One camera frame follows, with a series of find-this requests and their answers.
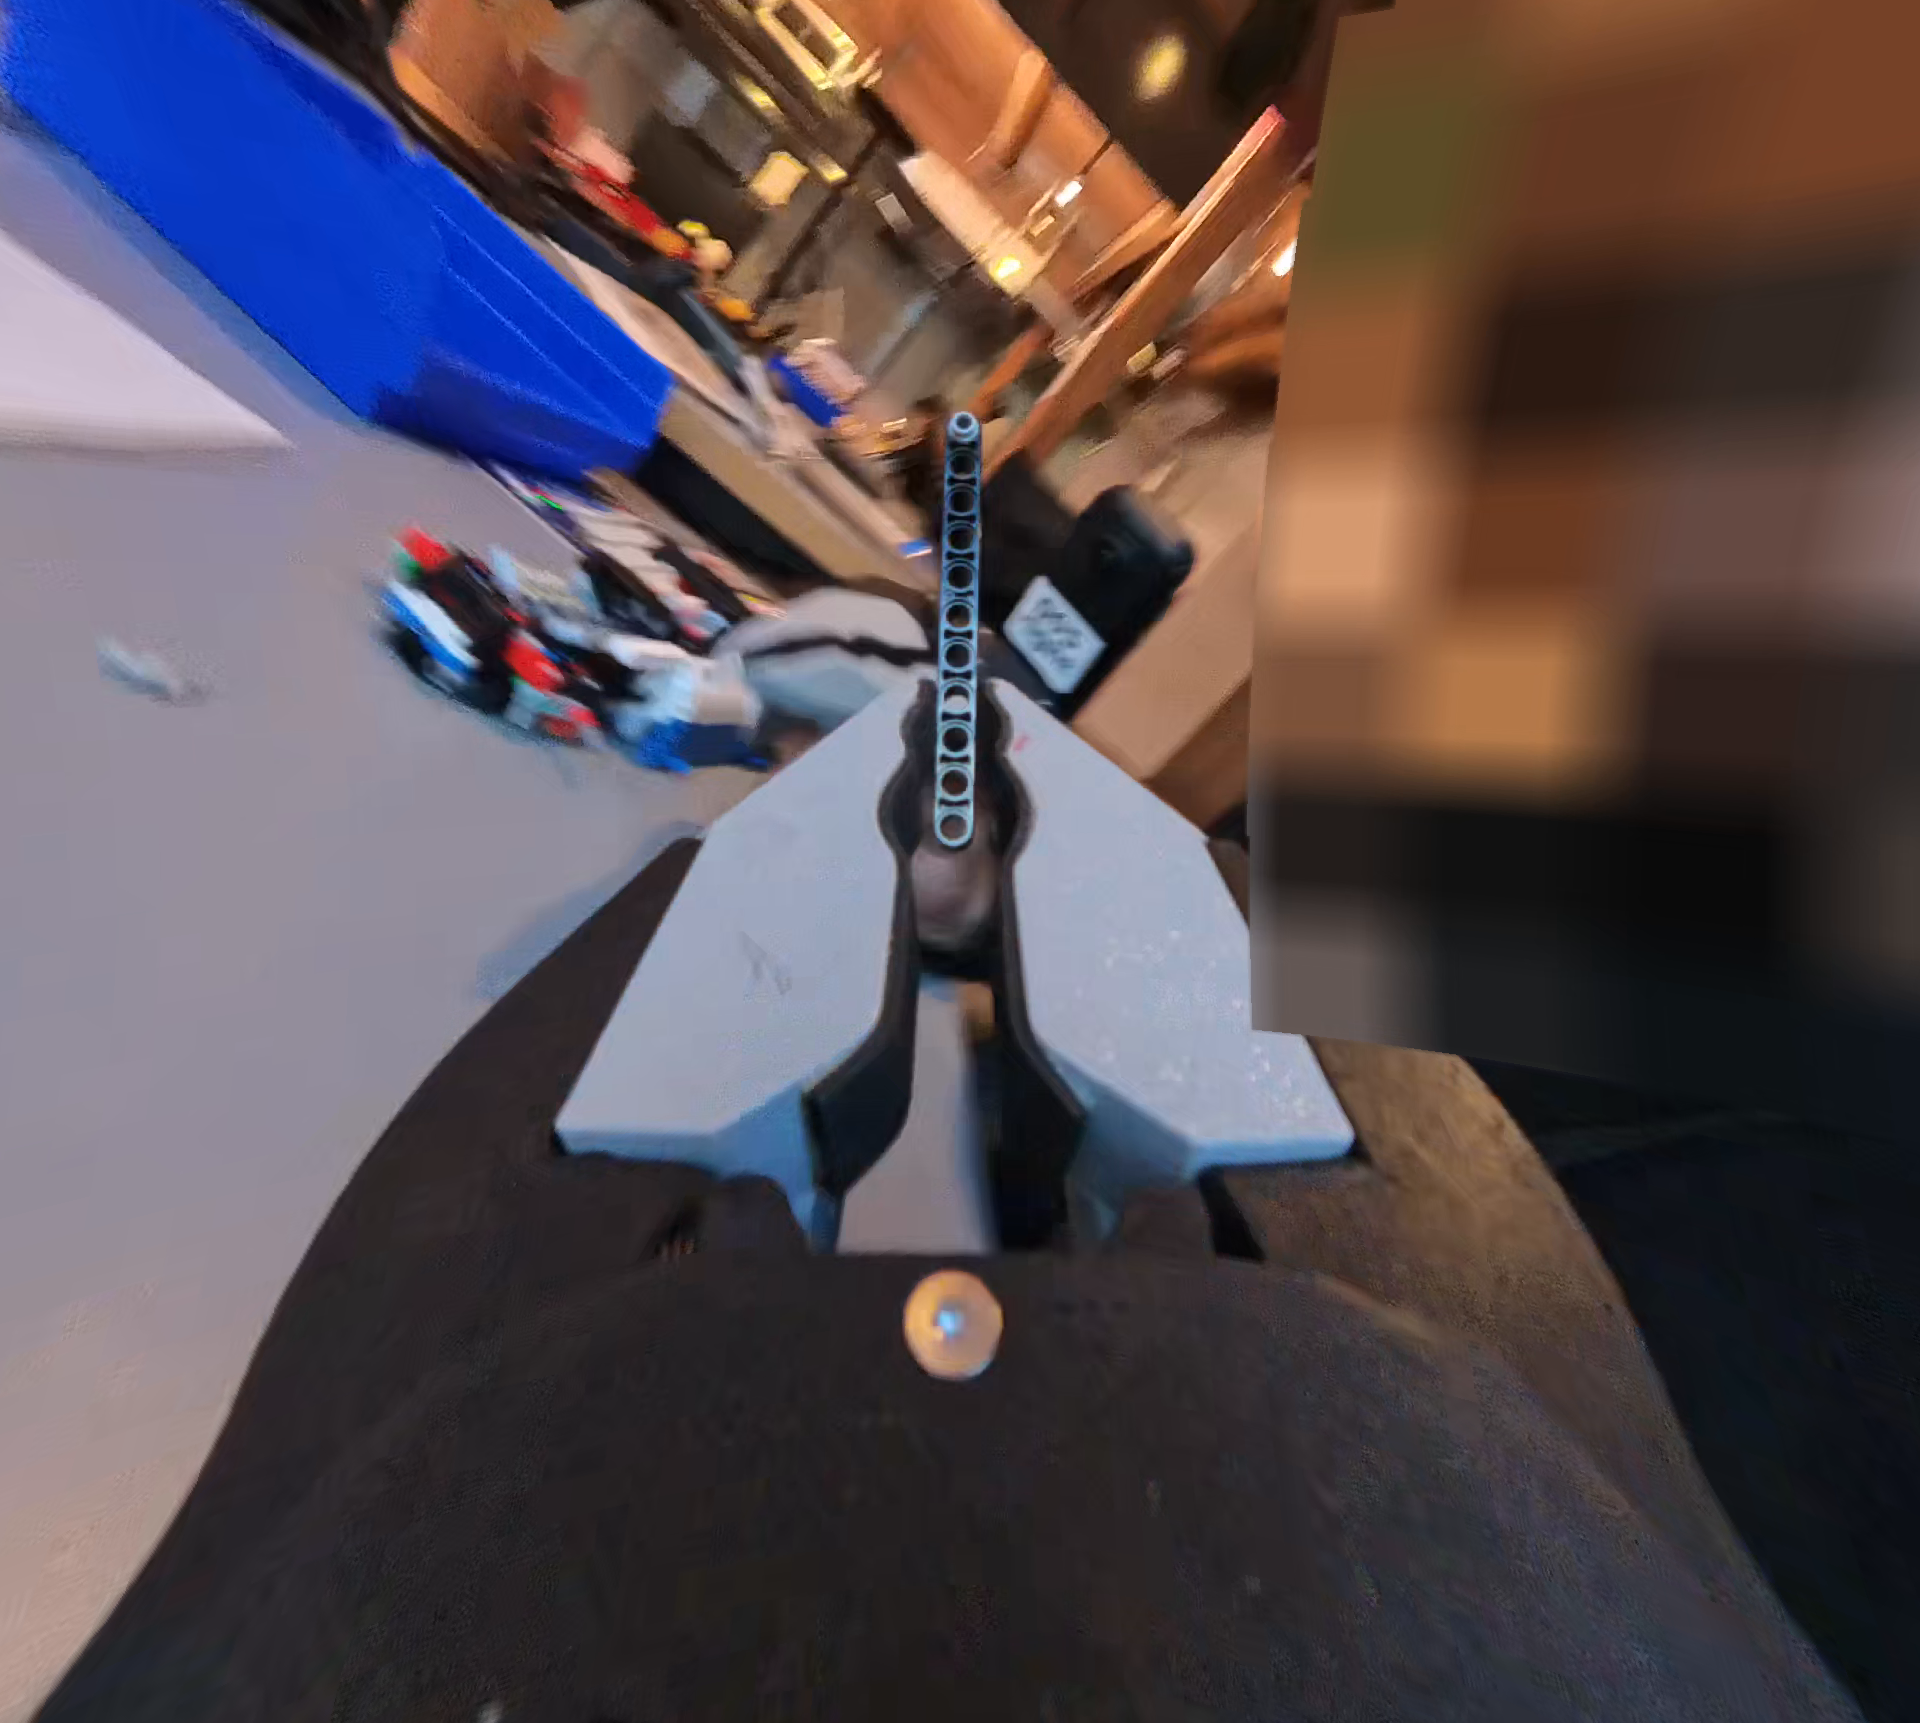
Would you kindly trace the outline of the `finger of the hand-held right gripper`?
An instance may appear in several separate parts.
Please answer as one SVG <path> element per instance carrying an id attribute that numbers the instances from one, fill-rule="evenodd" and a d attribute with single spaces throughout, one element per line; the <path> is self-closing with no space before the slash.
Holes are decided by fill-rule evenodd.
<path id="1" fill-rule="evenodd" d="M 743 690 L 743 736 L 782 728 L 833 732 L 900 684 L 921 680 L 918 656 L 717 656 L 719 682 Z"/>
<path id="2" fill-rule="evenodd" d="M 871 588 L 817 588 L 791 600 L 779 616 L 747 626 L 747 654 L 780 656 L 811 650 L 852 656 L 929 656 L 924 610 Z"/>

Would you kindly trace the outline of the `long grey perforated toy beam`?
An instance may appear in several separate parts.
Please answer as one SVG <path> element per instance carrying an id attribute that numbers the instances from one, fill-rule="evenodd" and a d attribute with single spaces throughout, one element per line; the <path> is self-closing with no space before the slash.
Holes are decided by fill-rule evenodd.
<path id="1" fill-rule="evenodd" d="M 945 430 L 939 536 L 933 816 L 937 846 L 967 850 L 976 834 L 982 424 L 967 410 Z"/>

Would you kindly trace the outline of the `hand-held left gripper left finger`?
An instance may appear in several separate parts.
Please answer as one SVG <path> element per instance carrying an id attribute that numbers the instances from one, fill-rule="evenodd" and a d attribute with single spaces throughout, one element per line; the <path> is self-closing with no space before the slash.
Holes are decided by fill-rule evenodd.
<path id="1" fill-rule="evenodd" d="M 918 706 L 900 684 L 708 828 L 557 1116 L 565 1154 L 838 1204 L 900 1136 Z"/>

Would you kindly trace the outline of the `blue plastic bin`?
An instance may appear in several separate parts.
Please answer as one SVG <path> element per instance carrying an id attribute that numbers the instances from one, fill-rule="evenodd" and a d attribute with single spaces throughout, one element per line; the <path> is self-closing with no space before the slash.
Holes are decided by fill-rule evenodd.
<path id="1" fill-rule="evenodd" d="M 348 414 L 562 484 L 634 474 L 672 372 L 236 0 L 5 0 L 5 100 Z"/>

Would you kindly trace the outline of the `partly built toy car model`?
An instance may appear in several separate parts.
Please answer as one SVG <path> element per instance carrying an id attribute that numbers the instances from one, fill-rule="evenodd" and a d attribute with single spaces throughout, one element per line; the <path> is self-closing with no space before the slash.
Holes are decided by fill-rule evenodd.
<path id="1" fill-rule="evenodd" d="M 771 772 L 745 662 L 646 634 L 639 606 L 655 602 L 600 552 L 562 576 L 410 528 L 379 588 L 379 626 L 417 682 L 537 740 L 672 776 Z"/>

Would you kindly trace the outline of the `small grey toy pin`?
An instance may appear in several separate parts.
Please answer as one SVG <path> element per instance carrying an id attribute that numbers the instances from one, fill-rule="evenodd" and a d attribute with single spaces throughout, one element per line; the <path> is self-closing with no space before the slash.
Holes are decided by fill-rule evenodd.
<path id="1" fill-rule="evenodd" d="M 100 638 L 96 650 L 100 674 L 132 696 L 178 708 L 208 698 L 205 680 L 182 672 L 156 652 L 132 648 L 113 638 Z"/>

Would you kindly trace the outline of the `open building instruction booklet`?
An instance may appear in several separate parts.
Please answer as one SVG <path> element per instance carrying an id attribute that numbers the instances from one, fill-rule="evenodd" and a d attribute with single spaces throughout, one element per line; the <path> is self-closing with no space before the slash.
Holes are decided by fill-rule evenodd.
<path id="1" fill-rule="evenodd" d="M 273 424 L 13 236 L 2 238 L 2 448 L 273 458 Z"/>

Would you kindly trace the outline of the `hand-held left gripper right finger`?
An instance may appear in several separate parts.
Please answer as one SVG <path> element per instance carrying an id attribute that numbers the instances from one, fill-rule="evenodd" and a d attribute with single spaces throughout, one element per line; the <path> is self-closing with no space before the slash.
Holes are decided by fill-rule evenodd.
<path id="1" fill-rule="evenodd" d="M 1201 828 L 1009 684 L 982 732 L 1001 858 L 988 1182 L 1001 1242 L 1102 1236 L 1144 1192 L 1351 1160 L 1297 1034 L 1252 1022 L 1252 944 Z"/>

